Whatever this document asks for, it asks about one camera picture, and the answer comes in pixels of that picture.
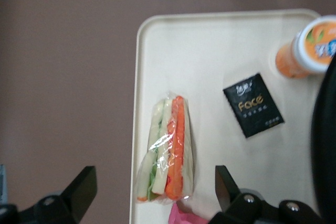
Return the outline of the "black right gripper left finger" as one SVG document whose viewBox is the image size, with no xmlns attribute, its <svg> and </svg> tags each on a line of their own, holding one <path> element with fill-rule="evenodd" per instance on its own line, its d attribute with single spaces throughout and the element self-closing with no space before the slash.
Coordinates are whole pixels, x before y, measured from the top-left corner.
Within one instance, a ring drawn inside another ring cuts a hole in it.
<svg viewBox="0 0 336 224">
<path fill-rule="evenodd" d="M 51 194 L 18 211 L 14 204 L 1 204 L 1 223 L 80 223 L 97 195 L 95 166 L 86 166 L 59 194 Z"/>
</svg>

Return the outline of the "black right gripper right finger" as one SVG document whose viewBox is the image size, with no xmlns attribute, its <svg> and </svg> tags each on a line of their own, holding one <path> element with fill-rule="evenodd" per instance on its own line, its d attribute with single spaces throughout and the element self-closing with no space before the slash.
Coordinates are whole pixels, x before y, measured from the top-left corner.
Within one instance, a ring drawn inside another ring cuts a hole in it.
<svg viewBox="0 0 336 224">
<path fill-rule="evenodd" d="M 315 211 L 300 201 L 283 200 L 274 207 L 242 191 L 224 165 L 215 167 L 215 193 L 221 211 L 209 223 L 319 223 Z"/>
</svg>

